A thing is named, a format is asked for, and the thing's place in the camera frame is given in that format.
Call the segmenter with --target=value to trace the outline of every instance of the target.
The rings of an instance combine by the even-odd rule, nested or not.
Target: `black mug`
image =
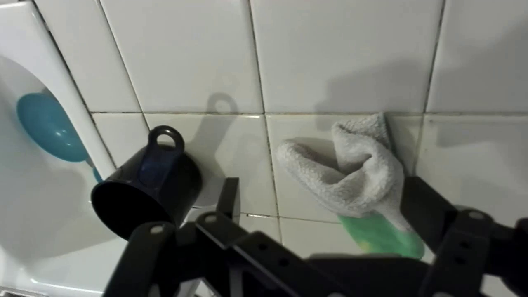
[[[160,136],[168,136],[173,147],[158,144]],[[92,208],[109,230],[129,240],[149,221],[180,226],[200,190],[201,174],[185,154],[183,137],[158,126],[150,131],[147,147],[92,190]]]

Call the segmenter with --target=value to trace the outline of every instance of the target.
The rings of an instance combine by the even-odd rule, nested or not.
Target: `black metal frame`
[[[436,253],[434,264],[406,258],[327,256],[300,259],[264,233],[233,223],[238,180],[224,183],[220,208],[177,228],[137,228],[106,297],[173,297],[180,282],[205,279],[220,296],[480,296],[484,274],[528,294],[528,221],[495,225],[477,210],[457,210],[421,179],[408,179],[401,212]]]

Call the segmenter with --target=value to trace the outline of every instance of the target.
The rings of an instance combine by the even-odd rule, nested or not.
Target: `white towel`
[[[338,122],[332,127],[338,169],[319,162],[309,147],[284,142],[277,160],[317,202],[342,216],[381,213],[398,230],[409,230],[399,215],[404,172],[391,152],[383,114]]]

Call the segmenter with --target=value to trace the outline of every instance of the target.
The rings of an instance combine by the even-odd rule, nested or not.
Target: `mug handle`
[[[158,144],[158,137],[160,136],[168,136],[175,142],[175,149],[183,152],[185,141],[183,141],[182,134],[177,129],[170,127],[170,126],[157,126],[155,129],[152,129],[150,134],[149,134],[149,147],[160,146]]]

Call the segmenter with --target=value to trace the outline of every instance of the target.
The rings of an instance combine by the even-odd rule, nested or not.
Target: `green cloth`
[[[396,230],[380,213],[361,218],[338,216],[352,240],[365,251],[375,254],[399,254],[421,259],[424,245],[414,231]]]

